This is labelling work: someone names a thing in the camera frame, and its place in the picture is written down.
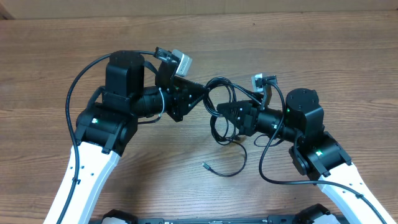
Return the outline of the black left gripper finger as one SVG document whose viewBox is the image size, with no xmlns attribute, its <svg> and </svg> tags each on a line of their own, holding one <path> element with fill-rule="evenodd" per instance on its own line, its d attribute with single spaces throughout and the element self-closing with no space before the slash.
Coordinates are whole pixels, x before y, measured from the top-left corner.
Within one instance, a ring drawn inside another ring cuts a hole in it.
<svg viewBox="0 0 398 224">
<path fill-rule="evenodd" d="M 183 97 L 183 115 L 189 114 L 191 110 L 206 96 L 206 90 L 189 90 Z"/>
<path fill-rule="evenodd" d="M 205 93 L 207 91 L 204 85 L 181 77 L 177 77 L 177 87 L 189 92 Z"/>
</svg>

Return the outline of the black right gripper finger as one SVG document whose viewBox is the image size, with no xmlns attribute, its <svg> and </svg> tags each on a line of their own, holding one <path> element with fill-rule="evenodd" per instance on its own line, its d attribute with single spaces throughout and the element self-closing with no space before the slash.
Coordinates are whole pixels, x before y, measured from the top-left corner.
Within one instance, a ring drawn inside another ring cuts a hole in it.
<svg viewBox="0 0 398 224">
<path fill-rule="evenodd" d="M 242 113 L 241 111 L 238 112 L 232 112 L 232 113 L 227 113 L 225 115 L 225 118 L 230 121 L 235 128 L 237 128 L 240 131 L 244 130 L 244 117 L 245 113 Z"/>
<path fill-rule="evenodd" d="M 252 108 L 251 101 L 234 101 L 230 103 L 218 104 L 216 109 L 223 116 L 238 116 L 246 114 Z"/>
</svg>

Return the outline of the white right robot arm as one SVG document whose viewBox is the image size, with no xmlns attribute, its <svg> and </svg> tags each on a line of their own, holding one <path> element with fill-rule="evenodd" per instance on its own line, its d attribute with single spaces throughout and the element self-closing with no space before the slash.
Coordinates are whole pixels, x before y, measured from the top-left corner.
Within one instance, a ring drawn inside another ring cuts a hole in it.
<svg viewBox="0 0 398 224">
<path fill-rule="evenodd" d="M 282 110 L 261 108 L 253 101 L 217 106 L 240 135 L 262 133 L 271 141 L 291 142 L 289 154 L 307 180 L 275 180 L 278 185 L 316 185 L 349 223 L 393 223 L 394 219 L 364 183 L 358 168 L 323 124 L 324 110 L 314 90 L 298 88 L 282 99 Z"/>
</svg>

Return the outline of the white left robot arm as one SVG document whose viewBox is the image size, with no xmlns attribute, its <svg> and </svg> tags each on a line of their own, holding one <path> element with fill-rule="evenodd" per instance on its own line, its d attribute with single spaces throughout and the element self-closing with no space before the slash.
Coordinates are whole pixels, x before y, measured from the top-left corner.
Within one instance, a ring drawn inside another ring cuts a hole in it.
<svg viewBox="0 0 398 224">
<path fill-rule="evenodd" d="M 146 53 L 105 55 L 105 84 L 96 89 L 75 122 L 68 122 L 72 148 L 68 167 L 46 223 L 88 223 L 101 190 L 139 125 L 169 115 L 180 122 L 206 88 L 186 79 L 192 59 L 179 50 L 156 48 L 154 67 Z"/>
</svg>

